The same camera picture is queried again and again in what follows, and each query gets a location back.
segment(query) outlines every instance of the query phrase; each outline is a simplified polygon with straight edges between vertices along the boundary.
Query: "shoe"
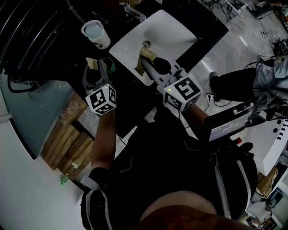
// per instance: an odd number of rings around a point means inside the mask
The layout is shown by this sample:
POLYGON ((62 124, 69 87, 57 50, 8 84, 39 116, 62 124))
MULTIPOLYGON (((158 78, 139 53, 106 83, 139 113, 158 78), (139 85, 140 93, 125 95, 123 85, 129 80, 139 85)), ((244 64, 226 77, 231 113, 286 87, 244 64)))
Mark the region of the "shoe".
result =
POLYGON ((209 74, 209 87, 210 87, 210 89, 211 89, 211 91, 212 92, 214 92, 213 91, 213 89, 212 89, 212 87, 211 87, 211 80, 212 80, 212 78, 215 78, 215 77, 218 77, 218 74, 214 71, 214 72, 211 72, 210 74, 209 74))
POLYGON ((209 74, 209 80, 211 80, 211 78, 212 77, 215 77, 215 76, 217 76, 218 77, 218 74, 217 74, 217 72, 211 72, 210 74, 209 74))

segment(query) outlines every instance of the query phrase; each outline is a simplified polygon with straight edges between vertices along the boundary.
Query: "sink drain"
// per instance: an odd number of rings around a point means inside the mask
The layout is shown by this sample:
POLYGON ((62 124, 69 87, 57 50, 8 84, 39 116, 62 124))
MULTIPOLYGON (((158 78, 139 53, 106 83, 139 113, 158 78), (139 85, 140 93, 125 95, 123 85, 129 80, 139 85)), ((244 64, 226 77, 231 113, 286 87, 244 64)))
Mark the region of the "sink drain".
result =
POLYGON ((146 47, 146 48, 150 48, 150 47, 151 47, 151 42, 149 42, 149 41, 144 41, 144 42, 142 42, 142 45, 143 45, 144 47, 146 47))

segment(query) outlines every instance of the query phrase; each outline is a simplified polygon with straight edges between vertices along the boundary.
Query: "wooden plank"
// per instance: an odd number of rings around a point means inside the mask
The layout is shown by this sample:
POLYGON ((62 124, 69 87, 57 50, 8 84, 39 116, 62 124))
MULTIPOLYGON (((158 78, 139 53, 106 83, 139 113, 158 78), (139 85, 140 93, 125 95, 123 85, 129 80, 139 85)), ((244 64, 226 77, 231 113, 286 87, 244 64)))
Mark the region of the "wooden plank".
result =
POLYGON ((67 125, 77 120, 79 116, 84 112, 86 107, 86 103, 83 102, 82 98, 74 92, 61 114, 62 123, 67 125))
POLYGON ((63 136, 61 137, 60 141, 58 142, 57 146, 55 147, 49 161, 48 161, 48 165, 51 167, 54 160, 56 159, 56 157, 58 156, 60 150, 62 149, 63 145, 66 143, 67 139, 70 137, 70 135, 72 134, 72 132, 75 130, 73 125, 68 125, 68 128, 66 129, 65 133, 63 134, 63 136))
POLYGON ((81 163, 85 160, 85 158, 87 156, 89 156, 89 154, 92 151, 92 146, 93 146, 93 142, 91 142, 87 148, 81 153, 81 155, 74 161, 75 163, 81 163))
POLYGON ((55 170, 59 165, 60 161, 62 160, 63 156, 67 153, 68 149, 72 146, 74 141, 80 135, 80 132, 77 129, 74 129, 71 133, 70 137, 66 140, 65 144, 63 145, 62 149, 60 150, 59 154, 57 155, 56 159, 54 160, 51 168, 55 170))
POLYGON ((69 180, 73 181, 79 173, 91 162, 90 154, 82 161, 81 165, 69 175, 69 180))
POLYGON ((83 143, 83 141, 87 138, 86 133, 81 133, 80 136, 74 141, 74 143, 71 145, 67 153, 64 155, 62 160, 60 161, 58 165, 58 169, 62 172, 65 165, 67 164, 68 160, 73 156, 73 154, 76 152, 76 150, 79 148, 79 146, 83 143))
POLYGON ((50 146, 50 148, 49 148, 49 150, 48 150, 48 152, 47 152, 47 154, 46 154, 46 156, 44 158, 44 161, 46 163, 48 163, 48 161, 50 160, 50 157, 51 157, 52 153, 54 152, 56 146, 58 145, 58 143, 59 143, 61 137, 63 136, 63 134, 66 132, 67 128, 68 128, 68 126, 63 125, 60 128, 59 132, 57 133, 55 139, 53 140, 53 142, 52 142, 52 144, 51 144, 51 146, 50 146))
POLYGON ((79 148, 76 150, 76 152, 73 154, 73 156, 68 160, 66 165, 64 166, 63 170, 61 171, 64 175, 69 172, 71 169, 72 163, 79 158, 79 156, 86 150, 86 148, 89 146, 89 144, 92 143, 92 139, 90 137, 87 137, 83 143, 79 146, 79 148))
POLYGON ((78 174, 87 166, 87 164, 89 164, 89 162, 91 161, 90 159, 90 155, 91 155, 91 151, 92 151, 92 146, 93 146, 93 142, 91 142, 87 148, 82 152, 82 154, 74 161, 74 163, 76 164, 80 164, 80 166, 78 167, 78 169, 76 169, 75 171, 73 171, 70 175, 69 175, 69 179, 71 181, 73 181, 78 174))
POLYGON ((41 152, 41 156, 44 159, 46 154, 48 153, 48 150, 53 142, 53 140, 56 138, 57 133, 60 131, 60 128, 63 126, 62 122, 60 120, 58 120, 55 124, 55 126, 53 127, 51 133, 49 134, 48 139, 46 140, 46 143, 43 147, 43 150, 41 152))

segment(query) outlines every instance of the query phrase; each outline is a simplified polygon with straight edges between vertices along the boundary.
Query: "white cup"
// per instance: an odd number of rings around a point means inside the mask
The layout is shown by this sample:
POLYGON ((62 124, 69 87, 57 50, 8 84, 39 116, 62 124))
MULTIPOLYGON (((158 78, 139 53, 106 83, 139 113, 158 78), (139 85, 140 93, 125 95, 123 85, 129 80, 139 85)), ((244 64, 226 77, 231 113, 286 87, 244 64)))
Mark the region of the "white cup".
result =
POLYGON ((98 48, 98 49, 106 49, 110 43, 111 40, 108 36, 108 34, 106 33, 106 31, 104 30, 104 27, 102 25, 102 23, 98 20, 92 20, 89 22, 86 22, 82 28, 81 28, 81 32, 82 34, 84 34, 84 36, 88 37, 88 39, 98 48), (92 26, 94 25, 95 28, 93 32, 97 31, 97 34, 93 35, 92 33, 90 33, 89 35, 86 33, 86 27, 89 25, 89 28, 92 28, 92 26))

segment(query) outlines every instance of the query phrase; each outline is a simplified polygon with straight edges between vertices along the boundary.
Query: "person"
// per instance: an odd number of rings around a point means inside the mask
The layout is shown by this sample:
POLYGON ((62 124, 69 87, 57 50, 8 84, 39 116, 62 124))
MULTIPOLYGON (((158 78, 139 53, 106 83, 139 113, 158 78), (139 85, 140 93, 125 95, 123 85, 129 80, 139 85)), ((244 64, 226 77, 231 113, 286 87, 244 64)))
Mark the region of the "person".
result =
POLYGON ((228 154, 232 158, 219 162, 231 216, 225 218, 215 162, 201 150, 208 116, 196 105, 182 115, 199 140, 187 134, 181 120, 161 101, 155 121, 139 125, 116 159, 115 110, 100 117, 92 171, 82 181, 86 229, 250 229, 237 219, 256 190, 254 160, 243 156, 239 167, 232 148, 228 154))
POLYGON ((288 102, 288 57, 259 62, 256 68, 234 71, 222 76, 209 75, 210 88, 229 101, 257 101, 259 110, 286 106, 288 102))

